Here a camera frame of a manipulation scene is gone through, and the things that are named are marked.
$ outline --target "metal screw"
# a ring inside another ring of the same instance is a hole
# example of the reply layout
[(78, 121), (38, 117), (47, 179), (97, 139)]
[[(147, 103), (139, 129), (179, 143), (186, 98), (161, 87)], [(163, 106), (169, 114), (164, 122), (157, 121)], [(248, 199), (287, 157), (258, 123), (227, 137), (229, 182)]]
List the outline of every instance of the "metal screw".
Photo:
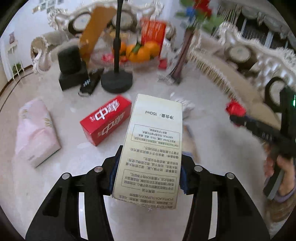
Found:
[(94, 171), (95, 172), (101, 172), (101, 171), (103, 171), (103, 168), (102, 167), (95, 167)]
[(202, 167), (201, 166), (195, 166), (194, 170), (197, 172), (201, 172), (202, 171)]
[(234, 174), (233, 173), (227, 173), (227, 175), (226, 175), (229, 179), (234, 179)]
[(70, 174), (69, 173), (64, 173), (62, 175), (62, 179), (64, 179), (64, 180), (67, 180), (69, 177), (70, 177)]

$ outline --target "black microphone stand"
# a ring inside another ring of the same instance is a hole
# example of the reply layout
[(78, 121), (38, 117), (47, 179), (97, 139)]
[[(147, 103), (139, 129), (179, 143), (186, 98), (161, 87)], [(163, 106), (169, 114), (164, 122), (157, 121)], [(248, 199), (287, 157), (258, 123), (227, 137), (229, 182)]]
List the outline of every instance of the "black microphone stand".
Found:
[(110, 70), (103, 74), (101, 83), (104, 90), (109, 93), (120, 94), (129, 90), (133, 85), (133, 74), (119, 69), (119, 51), (121, 47), (120, 22), (123, 0), (118, 0), (116, 17), (116, 34), (113, 42), (114, 48), (114, 71)]

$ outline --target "white product box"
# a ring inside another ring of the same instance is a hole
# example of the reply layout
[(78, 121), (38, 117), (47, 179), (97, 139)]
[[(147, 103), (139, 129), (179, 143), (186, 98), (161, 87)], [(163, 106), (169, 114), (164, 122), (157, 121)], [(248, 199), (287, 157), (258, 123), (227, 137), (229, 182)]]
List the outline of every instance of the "white product box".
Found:
[(120, 157), (113, 197), (174, 209), (182, 157), (182, 104), (138, 94)]

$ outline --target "blue tape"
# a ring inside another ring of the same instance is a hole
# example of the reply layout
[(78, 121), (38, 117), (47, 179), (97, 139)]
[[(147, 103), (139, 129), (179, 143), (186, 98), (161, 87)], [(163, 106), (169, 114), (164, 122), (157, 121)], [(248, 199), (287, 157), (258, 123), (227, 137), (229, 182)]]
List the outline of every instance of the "blue tape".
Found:
[(184, 168), (181, 166), (181, 173), (180, 173), (180, 188), (183, 190), (184, 194), (187, 194), (188, 186), (187, 186), (187, 174)]
[(117, 158), (115, 160), (114, 168), (113, 168), (111, 175), (110, 175), (110, 186), (109, 186), (110, 193), (113, 193), (113, 187), (114, 187), (114, 183), (115, 183), (115, 178), (116, 178), (116, 173), (117, 173), (117, 169), (118, 169), (118, 165), (119, 165), (120, 156), (121, 155), (117, 156)]

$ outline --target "flower vase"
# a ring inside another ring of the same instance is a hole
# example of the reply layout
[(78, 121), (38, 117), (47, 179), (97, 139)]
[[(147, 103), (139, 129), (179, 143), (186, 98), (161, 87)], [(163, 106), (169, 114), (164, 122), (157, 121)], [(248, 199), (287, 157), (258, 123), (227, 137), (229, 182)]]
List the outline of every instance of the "flower vase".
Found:
[(169, 74), (169, 76), (175, 81), (175, 83), (181, 83), (181, 73), (183, 69), (184, 62), (186, 60), (187, 52), (189, 50), (195, 29), (187, 28), (184, 35), (182, 49), (179, 55), (178, 62), (174, 67), (173, 71)]

